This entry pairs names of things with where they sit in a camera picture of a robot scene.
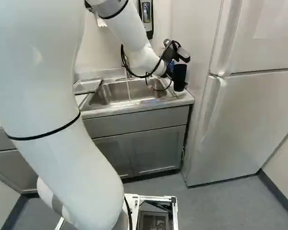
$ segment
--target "floor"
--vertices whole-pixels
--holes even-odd
[[[288,213],[257,176],[188,189],[180,174],[124,185],[126,193],[176,196],[180,230],[288,230]],[[59,216],[29,200],[13,230],[54,230]],[[75,230],[64,225],[63,230]]]

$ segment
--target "stainless steel sink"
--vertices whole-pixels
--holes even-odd
[[[165,84],[160,79],[148,79],[147,84],[156,90],[163,90]],[[148,102],[173,100],[176,95],[171,90],[154,91],[145,83],[145,79],[125,80],[102,84],[94,94],[90,95],[82,107],[82,111],[92,109],[118,107]]]

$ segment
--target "black cup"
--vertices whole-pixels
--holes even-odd
[[[184,90],[184,87],[187,85],[186,81],[187,75],[187,65],[186,64],[176,64],[174,65],[173,70],[173,82],[174,82],[174,91],[181,92]]]

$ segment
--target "white refrigerator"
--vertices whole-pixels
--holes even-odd
[[[191,90],[199,109],[182,168],[189,186],[256,173],[288,133],[288,0],[213,2],[209,73],[201,95]]]

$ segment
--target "cable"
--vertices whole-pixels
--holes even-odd
[[[131,74],[131,75],[133,75],[133,76],[135,76],[135,77],[137,77],[137,78],[145,78],[145,83],[146,83],[146,85],[147,85],[149,88],[151,88],[151,89],[154,90],[154,91],[162,92],[162,91],[167,90],[167,89],[171,86],[171,84],[172,84],[172,78],[171,78],[170,76],[168,76],[168,78],[170,79],[170,83],[169,83],[169,85],[168,85],[165,89],[163,89],[163,90],[157,90],[157,89],[154,89],[152,86],[148,85],[148,83],[147,83],[147,78],[150,77],[150,76],[152,76],[153,73],[157,70],[157,68],[159,67],[159,65],[160,65],[160,63],[161,63],[161,61],[162,61],[162,57],[164,56],[165,52],[166,52],[167,49],[170,47],[170,45],[173,45],[175,51],[177,51],[177,47],[175,46],[175,44],[177,44],[178,47],[181,47],[181,45],[180,45],[179,42],[172,40],[172,41],[170,42],[170,44],[169,44],[169,45],[164,49],[164,51],[162,52],[162,55],[160,56],[160,59],[159,59],[159,61],[157,62],[155,68],[154,68],[150,73],[147,73],[147,72],[146,72],[146,74],[143,75],[143,76],[138,76],[138,75],[136,75],[135,73],[133,73],[133,72],[131,71],[131,69],[129,68],[129,66],[127,65],[127,63],[126,63],[126,58],[125,58],[125,52],[124,52],[124,45],[123,45],[123,44],[121,44],[121,46],[120,46],[120,57],[121,57],[121,61],[122,61],[125,69],[128,71],[129,74]]]
[[[136,75],[136,74],[133,73],[133,72],[131,71],[131,69],[128,67],[128,65],[127,65],[127,63],[126,63],[125,52],[124,52],[124,45],[123,45],[123,44],[121,44],[121,46],[120,46],[120,57],[121,57],[121,61],[122,61],[123,65],[124,65],[124,67],[126,68],[126,70],[127,70],[131,75],[133,75],[133,76],[135,76],[135,77],[137,77],[137,78],[147,78],[147,77],[150,77],[150,76],[153,75],[153,73],[154,73],[154,72],[157,70],[157,68],[159,67],[159,65],[160,65],[160,63],[161,63],[161,61],[162,61],[163,55],[165,54],[165,52],[167,51],[167,49],[170,47],[171,44],[177,44],[179,47],[181,47],[181,45],[180,45],[179,42],[172,40],[172,41],[170,42],[170,44],[169,44],[169,45],[164,49],[164,51],[162,52],[162,55],[160,56],[160,59],[159,59],[159,61],[157,62],[155,68],[154,68],[150,73],[147,73],[147,74],[145,74],[145,75],[143,75],[143,76],[138,76],[138,75]]]
[[[126,207],[127,207],[127,212],[128,212],[129,230],[132,230],[133,228],[132,228],[132,216],[131,216],[131,211],[130,211],[129,204],[128,204],[127,199],[126,199],[125,196],[124,196],[124,200],[125,200]]]
[[[167,89],[171,86],[171,84],[172,84],[172,78],[170,78],[169,76],[168,76],[168,78],[169,78],[169,80],[170,80],[170,83],[168,84],[168,86],[167,86],[165,89],[162,89],[162,90],[157,90],[157,89],[155,89],[154,87],[152,87],[151,85],[148,85],[148,83],[147,83],[147,77],[145,78],[145,83],[146,83],[146,85],[147,85],[149,88],[151,88],[153,91],[162,92],[162,91],[167,90]]]

